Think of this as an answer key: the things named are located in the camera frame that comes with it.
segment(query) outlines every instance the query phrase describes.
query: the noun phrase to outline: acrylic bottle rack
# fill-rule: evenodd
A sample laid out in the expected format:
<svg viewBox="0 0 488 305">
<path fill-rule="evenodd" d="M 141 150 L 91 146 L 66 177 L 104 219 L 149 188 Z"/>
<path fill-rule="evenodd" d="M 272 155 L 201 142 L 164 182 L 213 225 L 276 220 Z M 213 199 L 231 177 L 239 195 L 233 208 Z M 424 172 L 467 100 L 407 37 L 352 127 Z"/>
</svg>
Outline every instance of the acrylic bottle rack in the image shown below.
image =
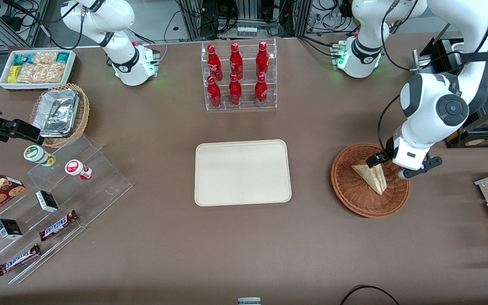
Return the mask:
<svg viewBox="0 0 488 305">
<path fill-rule="evenodd" d="M 39 244 L 42 255 L 11 269 L 0 277 L 1 280 L 8 284 L 22 282 L 132 187 L 100 149 L 101 146 L 97 143 L 82 136 L 54 152 L 56 164 L 50 167 L 39 164 L 21 178 L 26 190 L 0 208 L 0 218 L 16 220 L 23 236 L 16 240 L 8 240 L 0 235 L 0 264 L 5 264 L 28 251 L 35 244 Z M 80 160 L 91 168 L 92 177 L 81 180 L 66 174 L 64 166 L 72 159 Z M 40 189 L 52 193 L 59 205 L 58 211 L 49 213 L 41 210 L 35 197 L 35 193 Z M 75 210 L 80 218 L 46 241 L 41 241 L 39 232 L 72 210 Z"/>
<path fill-rule="evenodd" d="M 257 75 L 255 73 L 255 58 L 259 51 L 259 42 L 265 41 L 267 43 L 267 53 L 269 54 L 269 71 L 265 75 L 265 83 L 269 87 L 267 91 L 267 102 L 265 106 L 259 107 L 255 104 L 255 85 L 257 83 Z M 216 53 L 221 60 L 221 70 L 223 72 L 222 81 L 217 82 L 219 89 L 221 89 L 221 107 L 214 108 L 208 97 L 208 83 L 207 77 L 210 75 L 208 69 L 208 52 L 207 46 L 213 44 L 216 47 Z M 263 40 L 238 40 L 238 48 L 242 54 L 244 63 L 244 77 L 240 80 L 242 85 L 242 102 L 239 106 L 231 103 L 229 94 L 229 84 L 231 75 L 231 68 L 229 65 L 229 58 L 231 56 L 230 42 L 228 41 L 211 41 L 203 42 L 201 47 L 201 66 L 203 72 L 203 86 L 205 88 L 205 105 L 207 110 L 222 111 L 222 110 L 261 110 L 272 109 L 277 107 L 277 46 L 275 39 Z"/>
</svg>

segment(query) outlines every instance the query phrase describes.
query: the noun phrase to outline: brown wicker basket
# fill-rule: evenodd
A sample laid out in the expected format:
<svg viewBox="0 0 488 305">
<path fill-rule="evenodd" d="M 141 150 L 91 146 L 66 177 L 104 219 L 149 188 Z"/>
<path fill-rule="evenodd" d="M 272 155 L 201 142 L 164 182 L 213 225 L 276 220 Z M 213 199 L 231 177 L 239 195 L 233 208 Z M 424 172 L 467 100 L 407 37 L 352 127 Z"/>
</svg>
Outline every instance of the brown wicker basket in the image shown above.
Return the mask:
<svg viewBox="0 0 488 305">
<path fill-rule="evenodd" d="M 50 88 L 48 90 L 57 91 L 57 90 L 63 90 L 63 89 L 73 89 L 73 90 L 76 90 L 80 93 L 79 108 L 76 112 L 74 131 L 69 137 L 66 137 L 66 138 L 44 138 L 43 145 L 48 146 L 48 147 L 60 148 L 64 144 L 66 144 L 70 141 L 77 140 L 78 138 L 80 138 L 82 136 L 82 134 L 84 133 L 84 130 L 86 129 L 86 125 L 88 124 L 89 101 L 88 101 L 88 97 L 86 96 L 84 91 L 80 87 L 78 87 L 77 85 L 74 85 L 72 83 L 66 83 L 65 85 L 53 87 L 53 88 Z M 41 101 L 41 97 L 39 97 L 37 99 L 37 102 L 35 103 L 35 106 L 33 107 L 33 111 L 31 112 L 31 115 L 29 116 L 29 123 L 30 124 L 33 123 L 33 119 L 35 118 L 35 114 L 37 113 L 37 108 L 39 106 L 40 101 Z"/>
<path fill-rule="evenodd" d="M 336 156 L 331 168 L 331 183 L 341 202 L 355 213 L 369 218 L 387 217 L 395 214 L 404 206 L 410 193 L 409 180 L 399 178 L 398 173 L 402 168 L 393 162 L 389 161 L 382 164 L 387 181 L 387 189 L 383 195 L 378 195 L 351 168 L 355 163 L 366 160 L 380 151 L 379 145 L 375 144 L 351 145 Z"/>
</svg>

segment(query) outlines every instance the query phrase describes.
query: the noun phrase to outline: table surface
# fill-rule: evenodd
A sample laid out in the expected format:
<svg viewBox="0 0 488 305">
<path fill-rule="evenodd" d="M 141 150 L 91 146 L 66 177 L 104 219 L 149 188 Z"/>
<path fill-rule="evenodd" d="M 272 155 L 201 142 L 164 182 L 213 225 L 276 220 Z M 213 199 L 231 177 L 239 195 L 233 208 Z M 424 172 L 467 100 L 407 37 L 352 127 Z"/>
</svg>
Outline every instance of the table surface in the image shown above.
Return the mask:
<svg viewBox="0 0 488 305">
<path fill-rule="evenodd" d="M 431 36 L 392 35 L 389 53 L 410 66 Z M 411 180 L 401 211 L 358 216 L 337 199 L 331 163 L 348 145 L 377 143 L 377 119 L 411 74 L 383 59 L 352 79 L 297 39 L 277 45 L 277 110 L 231 114 L 205 110 L 201 43 L 170 45 L 159 76 L 138 87 L 114 76 L 101 48 L 76 49 L 86 134 L 136 185 L 20 285 L 0 278 L 0 304 L 337 304 L 359 284 L 406 304 L 488 303 L 488 210 L 473 185 L 488 176 L 488 149 L 437 145 L 444 164 Z M 0 110 L 28 120 L 38 96 L 2 89 Z M 403 120 L 391 108 L 384 139 Z M 195 148 L 262 139 L 287 143 L 292 199 L 197 206 Z M 0 142 L 0 174 L 27 173 L 27 145 Z M 390 301 L 361 290 L 353 304 L 374 302 Z"/>
</svg>

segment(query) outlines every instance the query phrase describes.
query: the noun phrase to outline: small jar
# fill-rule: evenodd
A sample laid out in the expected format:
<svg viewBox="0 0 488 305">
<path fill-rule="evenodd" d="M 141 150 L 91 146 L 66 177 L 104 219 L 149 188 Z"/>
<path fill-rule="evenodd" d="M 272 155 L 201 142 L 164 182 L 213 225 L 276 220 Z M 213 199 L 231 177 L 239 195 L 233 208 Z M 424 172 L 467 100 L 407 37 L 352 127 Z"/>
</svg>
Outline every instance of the small jar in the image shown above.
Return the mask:
<svg viewBox="0 0 488 305">
<path fill-rule="evenodd" d="M 92 177 L 92 169 L 78 160 L 69 161 L 65 166 L 65 172 L 71 176 L 77 176 L 82 180 L 88 180 Z"/>
<path fill-rule="evenodd" d="M 24 151 L 24 158 L 42 166 L 52 166 L 56 163 L 56 156 L 45 151 L 39 145 L 31 145 Z"/>
</svg>

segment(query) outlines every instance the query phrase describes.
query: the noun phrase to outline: coca-cola bottle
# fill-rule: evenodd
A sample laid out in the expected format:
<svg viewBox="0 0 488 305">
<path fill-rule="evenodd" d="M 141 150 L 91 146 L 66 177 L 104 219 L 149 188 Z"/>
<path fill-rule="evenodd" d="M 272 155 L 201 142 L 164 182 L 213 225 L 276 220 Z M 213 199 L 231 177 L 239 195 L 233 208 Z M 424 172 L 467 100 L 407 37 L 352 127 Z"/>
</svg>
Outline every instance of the coca-cola bottle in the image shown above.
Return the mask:
<svg viewBox="0 0 488 305">
<path fill-rule="evenodd" d="M 219 86 L 216 84 L 216 80 L 212 75 L 207 77 L 208 81 L 208 98 L 211 100 L 212 107 L 220 108 L 221 107 L 221 91 L 219 90 Z"/>
<path fill-rule="evenodd" d="M 229 84 L 229 92 L 231 94 L 231 103 L 239 106 L 242 101 L 242 86 L 238 81 L 238 76 L 235 73 L 231 75 L 231 83 Z"/>
<path fill-rule="evenodd" d="M 216 54 L 216 48 L 214 45 L 210 44 L 207 47 L 208 50 L 208 69 L 211 75 L 216 78 L 216 81 L 221 81 L 223 79 L 223 72 L 221 72 L 221 60 Z"/>
<path fill-rule="evenodd" d="M 238 50 L 238 43 L 231 43 L 231 57 L 229 58 L 231 64 L 231 73 L 235 73 L 238 79 L 244 77 L 244 65 L 242 64 L 242 55 Z"/>
<path fill-rule="evenodd" d="M 258 107 L 263 107 L 267 103 L 267 90 L 269 87 L 265 83 L 265 75 L 259 75 L 257 77 L 257 83 L 255 85 L 255 104 Z"/>
<path fill-rule="evenodd" d="M 255 66 L 257 77 L 261 74 L 266 75 L 269 71 L 269 54 L 267 53 L 267 43 L 264 41 L 259 43 L 259 52 L 257 52 L 257 57 L 255 58 Z"/>
</svg>

